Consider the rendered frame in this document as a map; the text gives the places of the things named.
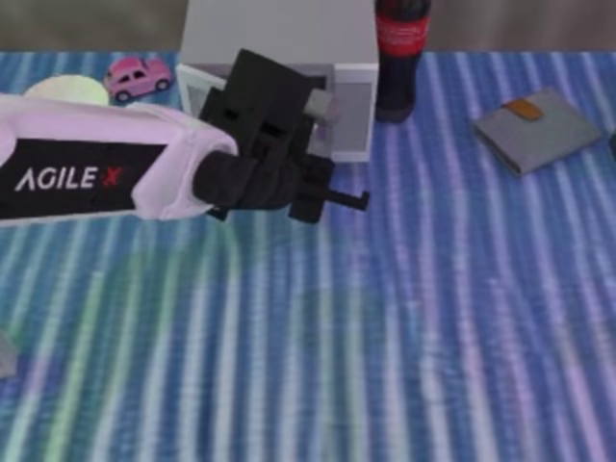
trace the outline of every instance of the table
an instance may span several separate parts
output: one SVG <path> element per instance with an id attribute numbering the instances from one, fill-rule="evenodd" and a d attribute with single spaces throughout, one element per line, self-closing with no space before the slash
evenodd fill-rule
<path id="1" fill-rule="evenodd" d="M 2 54 L 0 90 L 120 56 Z M 0 459 L 616 460 L 616 164 L 599 143 L 519 180 L 470 124 L 553 85 L 611 130 L 614 77 L 608 53 L 427 54 L 414 117 L 336 174 L 369 211 L 318 226 L 0 228 Z"/>

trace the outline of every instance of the red bottle label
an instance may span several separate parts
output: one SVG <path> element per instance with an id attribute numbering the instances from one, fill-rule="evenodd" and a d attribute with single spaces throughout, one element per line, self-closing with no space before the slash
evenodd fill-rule
<path id="1" fill-rule="evenodd" d="M 392 56 L 420 53 L 425 46 L 430 16 L 417 21 L 399 22 L 388 17 L 376 17 L 378 49 Z"/>

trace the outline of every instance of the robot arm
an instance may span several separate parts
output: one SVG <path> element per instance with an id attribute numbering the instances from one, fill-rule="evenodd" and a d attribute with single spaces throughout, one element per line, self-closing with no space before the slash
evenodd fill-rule
<path id="1" fill-rule="evenodd" d="M 224 219 L 230 210 L 291 206 L 318 222 L 333 162 L 306 152 L 328 94 L 242 50 L 200 120 L 156 105 L 99 107 L 0 96 L 0 222 L 132 214 Z"/>

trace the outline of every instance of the brown leather tag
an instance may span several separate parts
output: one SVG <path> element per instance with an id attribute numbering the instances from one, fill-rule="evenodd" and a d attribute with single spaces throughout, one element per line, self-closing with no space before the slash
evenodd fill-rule
<path id="1" fill-rule="evenodd" d="M 524 120 L 537 120 L 543 116 L 539 108 L 523 98 L 514 99 L 502 106 Z"/>

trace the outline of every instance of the bottle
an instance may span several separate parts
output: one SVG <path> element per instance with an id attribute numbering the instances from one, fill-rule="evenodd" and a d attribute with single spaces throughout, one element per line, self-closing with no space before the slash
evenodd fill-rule
<path id="1" fill-rule="evenodd" d="M 431 0 L 376 0 L 379 72 L 374 118 L 402 123 L 415 107 L 415 76 L 424 51 Z"/>

